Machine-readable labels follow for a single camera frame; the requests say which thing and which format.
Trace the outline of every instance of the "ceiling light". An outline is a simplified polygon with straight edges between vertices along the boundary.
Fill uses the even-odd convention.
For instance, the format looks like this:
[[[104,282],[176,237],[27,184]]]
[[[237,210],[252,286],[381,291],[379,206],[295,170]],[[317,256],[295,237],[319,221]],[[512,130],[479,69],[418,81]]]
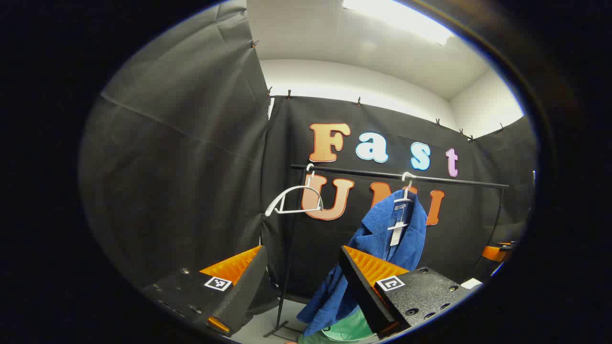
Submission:
[[[433,19],[393,0],[343,0],[342,6],[378,18],[440,45],[446,44],[446,40],[452,36],[450,30]]]

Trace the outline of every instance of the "white wall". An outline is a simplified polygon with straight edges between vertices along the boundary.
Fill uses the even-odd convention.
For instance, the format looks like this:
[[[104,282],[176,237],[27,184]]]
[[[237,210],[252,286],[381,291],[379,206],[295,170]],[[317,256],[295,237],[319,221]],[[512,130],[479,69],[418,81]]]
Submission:
[[[457,130],[450,103],[430,91],[386,74],[333,62],[271,59],[261,61],[270,95],[302,95],[346,100],[435,122]]]
[[[474,138],[501,129],[523,116],[504,80],[492,69],[472,85],[450,100],[450,106],[459,128]]]

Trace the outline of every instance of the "clothing rack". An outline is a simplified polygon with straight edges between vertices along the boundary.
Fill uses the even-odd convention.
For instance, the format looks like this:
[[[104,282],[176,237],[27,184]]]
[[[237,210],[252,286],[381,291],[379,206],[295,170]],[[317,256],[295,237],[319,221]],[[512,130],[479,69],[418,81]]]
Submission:
[[[301,170],[302,171],[302,179],[300,179],[301,181],[304,181],[306,178],[306,165],[291,165],[291,169],[292,170]],[[365,177],[375,177],[375,178],[388,178],[388,179],[399,179],[401,180],[402,175],[401,174],[392,174],[392,173],[382,173],[382,172],[371,172],[371,171],[362,171],[362,170],[347,170],[344,168],[333,168],[333,167],[322,167],[322,166],[311,166],[310,167],[310,171],[323,171],[323,172],[332,172],[332,173],[341,173],[341,174],[351,174],[353,176],[365,176]],[[504,199],[504,189],[508,189],[510,187],[510,185],[507,184],[495,184],[495,183],[485,183],[485,182],[473,182],[473,181],[461,181],[461,180],[456,180],[456,179],[444,179],[444,178],[433,178],[433,177],[421,177],[421,176],[411,176],[411,178],[415,181],[420,181],[420,182],[430,182],[430,183],[439,183],[439,184],[453,184],[453,185],[465,185],[465,186],[471,186],[471,187],[485,187],[485,188],[490,188],[490,189],[499,189],[500,190],[500,195],[499,195],[499,204],[498,204],[498,211],[497,211],[497,215],[495,215],[495,222],[493,224],[493,230],[491,231],[491,236],[489,237],[489,240],[487,241],[487,244],[491,241],[491,238],[493,237],[493,233],[495,232],[495,228],[497,227],[497,223],[499,220],[499,215],[501,212],[501,204],[502,204],[502,200]],[[299,208],[301,202],[302,202],[302,197],[298,197],[297,198],[297,204],[296,204],[296,209]],[[286,327],[285,325],[287,325],[287,323],[289,321],[284,321],[282,324],[280,324],[280,315],[281,312],[283,311],[283,301],[285,300],[285,296],[287,293],[287,284],[289,282],[289,272],[290,272],[290,268],[291,268],[291,249],[293,246],[293,231],[295,230],[295,226],[296,226],[296,219],[297,219],[297,214],[293,215],[293,224],[291,225],[291,233],[289,234],[289,245],[288,245],[288,250],[287,250],[287,259],[285,260],[286,265],[285,265],[285,281],[283,282],[283,289],[280,295],[280,302],[278,303],[278,313],[277,313],[277,318],[276,318],[276,327],[268,332],[267,334],[265,334],[263,337],[269,337],[270,335],[274,335],[276,337],[280,337],[280,338],[284,338],[281,337],[279,335],[276,335],[275,333],[280,330],[281,328],[287,328],[289,330],[292,331],[296,331],[296,332],[301,332],[301,331],[297,331],[295,329],[292,329],[290,327]]]

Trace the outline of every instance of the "floor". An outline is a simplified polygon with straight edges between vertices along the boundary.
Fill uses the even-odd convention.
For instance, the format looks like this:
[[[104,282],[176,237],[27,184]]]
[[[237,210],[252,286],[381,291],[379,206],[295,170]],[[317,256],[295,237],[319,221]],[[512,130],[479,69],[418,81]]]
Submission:
[[[292,331],[290,329],[281,328],[276,332],[278,336],[284,337],[279,338],[275,335],[271,335],[268,338],[264,338],[263,335],[273,330],[276,325],[276,317],[278,307],[255,315],[251,321],[248,322],[240,331],[236,332],[231,336],[230,340],[244,344],[284,344],[286,342],[297,340],[297,336],[306,328],[305,323],[296,319],[296,315],[302,310],[304,304],[294,302],[291,300],[285,300],[283,303],[283,312],[280,316],[280,322],[289,321],[286,327],[298,330]],[[357,342],[357,344],[370,344],[378,341],[377,336],[366,338]]]

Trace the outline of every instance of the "white hanger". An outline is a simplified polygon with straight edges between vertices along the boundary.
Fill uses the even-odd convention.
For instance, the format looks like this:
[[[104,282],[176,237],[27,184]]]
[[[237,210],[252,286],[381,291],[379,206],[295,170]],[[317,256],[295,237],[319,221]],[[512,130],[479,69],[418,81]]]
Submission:
[[[410,172],[404,172],[404,174],[402,174],[401,176],[401,181],[406,181],[406,177],[410,176],[410,182],[408,183],[408,187],[404,189],[404,198],[400,198],[394,201],[394,203],[399,203],[399,202],[413,202],[413,200],[411,200],[410,198],[408,198],[408,189],[410,189],[410,187],[412,186],[412,178],[416,177],[414,174],[410,173]],[[387,230],[396,230],[399,228],[403,228],[408,226],[407,223],[404,223],[404,221],[400,221],[398,223],[395,224],[395,226],[393,227],[389,227],[387,228]]]
[[[314,166],[314,164],[309,163],[308,166],[306,166],[306,172],[309,171],[311,166]],[[277,214],[292,214],[296,212],[319,211],[323,209],[323,199],[321,198],[321,194],[317,190],[310,187],[310,181],[312,180],[312,177],[314,175],[315,175],[315,171],[313,170],[312,174],[308,176],[308,179],[306,179],[306,185],[298,185],[298,186],[290,187],[287,190],[283,191],[279,196],[274,198],[274,201],[270,203],[264,215],[266,217],[270,216],[272,214],[272,210],[274,210]],[[316,195],[319,196],[318,207],[316,209],[283,210],[283,207],[285,206],[285,196],[290,191],[293,191],[296,189],[309,189],[309,190],[314,191]],[[276,209],[274,207],[276,206],[276,204],[278,204],[278,202],[280,202],[280,206],[278,207],[278,209]]]

